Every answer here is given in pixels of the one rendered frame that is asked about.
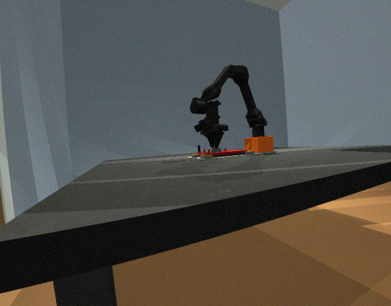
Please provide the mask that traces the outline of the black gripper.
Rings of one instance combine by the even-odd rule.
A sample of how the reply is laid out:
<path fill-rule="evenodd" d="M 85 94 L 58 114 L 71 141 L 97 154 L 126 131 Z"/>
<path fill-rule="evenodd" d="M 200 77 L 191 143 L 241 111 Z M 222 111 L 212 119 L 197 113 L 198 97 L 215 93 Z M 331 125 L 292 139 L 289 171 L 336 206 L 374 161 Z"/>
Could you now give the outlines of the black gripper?
<path fill-rule="evenodd" d="M 207 137 L 210 147 L 214 147 L 217 149 L 219 147 L 220 141 L 223 137 L 223 134 L 228 131 L 227 124 L 219 124 L 220 116 L 218 113 L 210 113 L 207 114 L 206 117 L 210 120 L 211 127 L 206 127 L 205 129 L 200 131 L 201 135 Z"/>

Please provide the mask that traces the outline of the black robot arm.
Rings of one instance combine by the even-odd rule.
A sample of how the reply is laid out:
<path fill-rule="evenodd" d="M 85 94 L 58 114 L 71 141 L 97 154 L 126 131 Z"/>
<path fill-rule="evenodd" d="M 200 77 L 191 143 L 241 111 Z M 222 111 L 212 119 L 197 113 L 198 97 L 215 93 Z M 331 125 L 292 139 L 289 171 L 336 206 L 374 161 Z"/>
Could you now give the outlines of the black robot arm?
<path fill-rule="evenodd" d="M 219 102 L 218 99 L 215 101 L 210 100 L 219 97 L 219 95 L 221 94 L 221 88 L 225 84 L 227 78 L 232 78 L 233 81 L 240 88 L 243 100 L 247 108 L 246 119 L 249 124 L 249 127 L 252 128 L 252 138 L 265 136 L 264 126 L 267 125 L 267 121 L 263 117 L 261 111 L 257 109 L 255 105 L 255 101 L 253 99 L 253 95 L 248 84 L 248 68 L 245 66 L 228 65 L 223 68 L 222 72 L 215 79 L 215 81 L 203 90 L 201 98 L 192 98 L 192 102 L 190 105 L 191 113 L 206 113 L 206 115 L 210 113 L 218 113 L 218 105 L 221 105 L 221 102 Z M 194 126 L 196 132 L 205 129 L 206 127 L 211 128 L 211 123 L 208 117 L 206 117 L 206 120 L 203 119 L 199 121 L 199 124 Z"/>

